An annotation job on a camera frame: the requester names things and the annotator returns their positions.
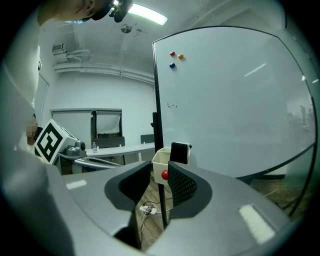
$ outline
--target black mesh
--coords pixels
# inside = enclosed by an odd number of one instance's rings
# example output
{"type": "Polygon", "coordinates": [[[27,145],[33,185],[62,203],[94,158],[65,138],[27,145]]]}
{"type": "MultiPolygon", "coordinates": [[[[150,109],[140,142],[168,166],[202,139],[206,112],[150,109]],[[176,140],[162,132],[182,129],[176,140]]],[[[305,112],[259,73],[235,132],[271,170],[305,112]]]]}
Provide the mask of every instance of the black mesh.
{"type": "Polygon", "coordinates": [[[197,184],[191,178],[170,165],[168,167],[168,184],[172,191],[173,207],[192,198],[197,190],[197,184]]]}

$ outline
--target ceiling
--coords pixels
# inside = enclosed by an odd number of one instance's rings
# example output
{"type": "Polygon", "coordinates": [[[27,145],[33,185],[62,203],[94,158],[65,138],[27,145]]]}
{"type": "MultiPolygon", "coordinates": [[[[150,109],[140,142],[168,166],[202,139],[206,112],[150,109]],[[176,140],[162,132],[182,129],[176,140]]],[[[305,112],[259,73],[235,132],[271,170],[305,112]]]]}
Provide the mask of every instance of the ceiling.
{"type": "MultiPolygon", "coordinates": [[[[256,19],[248,27],[254,28],[258,24],[259,28],[264,26],[268,30],[280,28],[282,23],[277,12],[269,10],[270,15],[265,15],[269,0],[134,0],[134,3],[161,13],[168,21],[161,26],[128,13],[121,23],[106,16],[99,21],[89,20],[81,24],[53,21],[44,30],[55,29],[55,33],[51,33],[51,43],[64,43],[68,52],[89,50],[92,55],[90,64],[83,62],[80,66],[109,67],[152,78],[152,43],[162,37],[203,26],[238,26],[239,17],[244,14],[256,19]],[[125,24],[132,26],[130,33],[121,32],[125,24]]],[[[61,72],[70,65],[59,64],[55,69],[61,72]]]]}

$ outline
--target red ball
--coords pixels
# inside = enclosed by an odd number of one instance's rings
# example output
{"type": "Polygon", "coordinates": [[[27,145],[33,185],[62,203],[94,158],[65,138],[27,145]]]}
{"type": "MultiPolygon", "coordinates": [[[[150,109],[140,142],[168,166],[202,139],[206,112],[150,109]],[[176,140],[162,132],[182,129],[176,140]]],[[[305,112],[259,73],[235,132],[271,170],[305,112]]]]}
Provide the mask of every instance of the red ball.
{"type": "Polygon", "coordinates": [[[161,173],[161,177],[162,179],[164,180],[168,180],[168,170],[164,170],[162,173],[161,173]]]}

